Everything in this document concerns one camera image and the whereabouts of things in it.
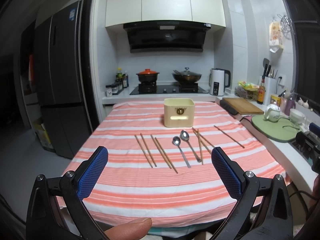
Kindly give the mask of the person's left hand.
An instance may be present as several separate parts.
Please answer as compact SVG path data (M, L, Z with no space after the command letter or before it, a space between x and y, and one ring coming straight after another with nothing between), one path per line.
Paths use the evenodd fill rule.
M126 224L114 226L104 233L111 240L134 240L145 237L151 227L151 218L139 218Z

